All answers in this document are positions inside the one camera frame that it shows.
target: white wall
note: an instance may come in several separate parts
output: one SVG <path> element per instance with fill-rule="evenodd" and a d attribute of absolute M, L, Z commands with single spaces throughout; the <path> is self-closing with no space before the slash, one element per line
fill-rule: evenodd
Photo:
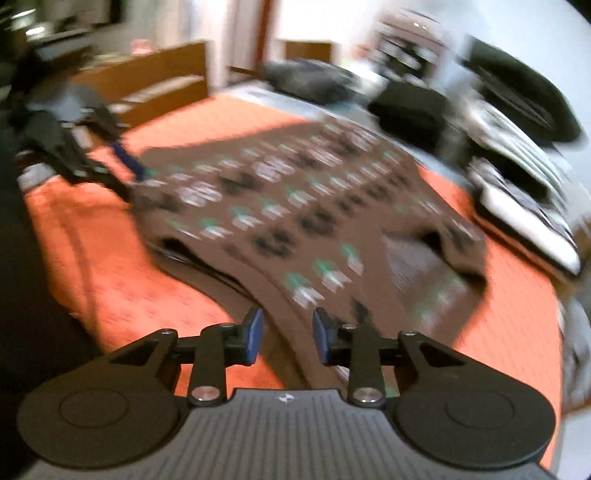
<path fill-rule="evenodd" d="M 408 0 L 393 0 L 406 4 Z M 384 0 L 279 0 L 268 58 L 283 58 L 280 40 L 331 41 L 340 45 L 336 62 L 366 40 Z"/>

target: folded clothes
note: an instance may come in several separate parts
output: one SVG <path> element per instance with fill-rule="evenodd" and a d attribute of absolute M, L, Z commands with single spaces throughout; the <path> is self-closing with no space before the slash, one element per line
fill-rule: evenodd
<path fill-rule="evenodd" d="M 368 110 L 386 133 L 432 153 L 445 127 L 446 102 L 435 90 L 390 82 Z"/>
<path fill-rule="evenodd" d="M 383 335 L 451 343 L 482 298 L 483 235 L 410 155 L 354 124 L 327 119 L 140 160 L 152 176 L 134 188 L 134 216 L 153 258 L 236 320 L 262 305 L 274 336 L 265 359 L 286 383 L 342 385 L 317 361 L 316 306 Z"/>
<path fill-rule="evenodd" d="M 468 176 L 477 186 L 478 224 L 551 273 L 579 274 L 581 260 L 572 231 L 552 205 L 540 205 L 482 158 L 472 161 Z"/>

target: wooden furniture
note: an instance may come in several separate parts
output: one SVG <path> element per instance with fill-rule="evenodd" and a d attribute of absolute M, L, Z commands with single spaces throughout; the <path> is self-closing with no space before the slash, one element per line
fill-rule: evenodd
<path fill-rule="evenodd" d="M 106 103 L 114 104 L 126 103 L 127 97 L 148 87 L 186 76 L 200 79 L 141 103 L 129 102 L 128 110 L 118 113 L 118 116 L 133 128 L 208 97 L 205 42 L 161 50 L 113 66 L 85 70 L 72 81 L 90 85 Z"/>
<path fill-rule="evenodd" d="M 333 44 L 320 41 L 291 41 L 284 40 L 285 58 L 321 60 L 332 62 Z"/>

